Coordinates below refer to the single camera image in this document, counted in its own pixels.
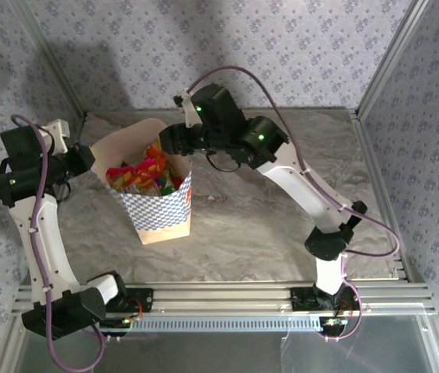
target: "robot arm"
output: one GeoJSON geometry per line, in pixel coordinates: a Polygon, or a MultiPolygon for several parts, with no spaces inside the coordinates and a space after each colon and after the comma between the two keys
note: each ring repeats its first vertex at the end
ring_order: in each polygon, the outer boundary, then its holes
{"type": "Polygon", "coordinates": [[[181,155],[224,151],[238,164],[256,169],[282,187],[315,222],[305,242],[316,260],[315,296],[322,307],[333,309],[340,303],[345,288],[341,253],[360,219],[335,209],[305,174],[310,172],[317,184],[341,204],[360,213],[367,210],[366,206],[360,201],[353,204],[339,195],[309,167],[302,171],[288,136],[269,118],[246,119],[226,88],[210,84],[193,95],[184,90],[174,100],[182,107],[186,123],[174,124],[161,132],[163,150],[181,155]]]}
{"type": "Polygon", "coordinates": [[[89,170],[94,158],[86,146],[66,145],[69,129],[63,120],[42,127],[41,134],[50,151],[35,240],[50,281],[48,287],[44,287],[30,239],[30,219],[41,173],[40,145],[31,127],[18,127],[0,134],[9,155],[0,166],[0,199],[16,223],[30,269],[34,309],[22,315],[24,326],[45,336],[46,291],[50,290],[52,332],[57,339],[103,321],[106,306],[123,303],[126,289],[116,272],[102,274],[83,287],[72,273],[58,228],[55,195],[62,183],[89,170]]]}

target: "glass panel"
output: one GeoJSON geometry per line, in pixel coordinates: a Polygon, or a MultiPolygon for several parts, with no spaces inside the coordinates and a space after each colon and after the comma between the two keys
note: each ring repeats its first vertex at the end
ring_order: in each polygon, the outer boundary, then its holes
{"type": "MultiPolygon", "coordinates": [[[[63,361],[93,359],[96,338],[55,342],[63,361]]],[[[16,373],[59,373],[43,337],[28,333],[16,373]]],[[[317,333],[133,333],[112,339],[95,373],[431,372],[415,316],[365,317],[354,336],[326,343],[317,333]]]]}

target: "candy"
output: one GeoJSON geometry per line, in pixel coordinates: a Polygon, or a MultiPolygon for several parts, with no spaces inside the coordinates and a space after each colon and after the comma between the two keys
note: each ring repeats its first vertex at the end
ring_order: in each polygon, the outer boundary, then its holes
{"type": "Polygon", "coordinates": [[[159,140],[150,144],[143,154],[145,160],[136,166],[123,163],[120,168],[106,171],[108,184],[121,193],[168,195],[179,189],[183,179],[165,158],[159,140]]]}

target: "blue checkered bag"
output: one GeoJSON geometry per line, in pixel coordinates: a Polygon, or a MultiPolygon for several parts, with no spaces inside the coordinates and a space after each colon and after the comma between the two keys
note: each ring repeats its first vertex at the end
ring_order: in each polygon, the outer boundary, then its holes
{"type": "Polygon", "coordinates": [[[110,167],[120,167],[122,162],[133,164],[164,128],[166,125],[161,120],[145,119],[108,134],[92,146],[95,156],[92,171],[126,210],[144,244],[190,234],[190,160],[179,155],[169,156],[183,183],[176,192],[163,197],[119,193],[107,184],[105,175],[110,167]]]}
{"type": "Polygon", "coordinates": [[[127,211],[138,231],[155,231],[185,222],[191,212],[191,171],[179,189],[167,196],[153,197],[119,193],[106,185],[127,211]]]}

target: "metal frame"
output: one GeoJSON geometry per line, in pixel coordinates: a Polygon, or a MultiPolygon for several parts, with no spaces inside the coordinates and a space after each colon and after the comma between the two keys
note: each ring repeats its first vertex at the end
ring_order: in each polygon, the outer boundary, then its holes
{"type": "Polygon", "coordinates": [[[40,25],[36,21],[33,12],[27,5],[26,0],[9,0],[14,12],[19,18],[19,22],[23,25],[26,34],[30,37],[36,49],[36,53],[40,56],[43,63],[47,66],[51,73],[52,79],[61,90],[65,100],[71,107],[72,113],[76,116],[76,120],[80,123],[84,119],[85,111],[82,108],[81,101],[76,95],[74,88],[67,79],[58,63],[54,52],[52,51],[47,38],[44,36],[40,25]]]}
{"type": "Polygon", "coordinates": [[[421,15],[426,9],[430,0],[413,0],[400,23],[395,36],[392,38],[385,55],[376,69],[366,92],[362,96],[361,102],[357,106],[357,117],[363,120],[371,110],[373,103],[383,90],[388,77],[397,65],[403,51],[406,49],[414,30],[420,21],[421,15]]]}
{"type": "MultiPolygon", "coordinates": [[[[363,317],[416,316],[430,365],[435,372],[439,372],[435,310],[427,286],[411,284],[404,280],[354,281],[354,284],[363,301],[363,317]]],[[[128,285],[129,288],[154,289],[152,312],[143,316],[145,327],[134,326],[132,331],[217,332],[220,329],[244,333],[269,329],[314,332],[319,328],[315,320],[321,316],[331,316],[332,313],[291,311],[290,288],[307,286],[312,286],[312,283],[256,281],[128,285]],[[216,323],[204,323],[211,320],[216,323]]],[[[9,333],[0,353],[0,373],[14,372],[16,369],[26,334],[20,314],[32,308],[30,296],[30,286],[22,286],[19,289],[12,310],[9,333]]]]}
{"type": "MultiPolygon", "coordinates": [[[[376,197],[382,220],[387,226],[391,227],[394,232],[397,232],[400,238],[399,255],[394,257],[397,274],[399,275],[400,279],[405,279],[412,282],[421,281],[421,279],[414,274],[413,268],[407,258],[404,242],[402,240],[402,236],[400,235],[399,226],[393,213],[392,204],[388,198],[385,182],[383,181],[382,174],[380,173],[378,160],[376,159],[375,152],[373,151],[373,145],[371,144],[371,139],[369,138],[368,132],[361,124],[361,121],[357,119],[355,110],[349,110],[349,115],[350,119],[352,120],[352,125],[354,126],[357,142],[361,147],[364,162],[368,168],[369,179],[371,181],[371,186],[376,197]]],[[[392,238],[388,235],[387,237],[388,242],[390,245],[392,245],[392,238]]]]}

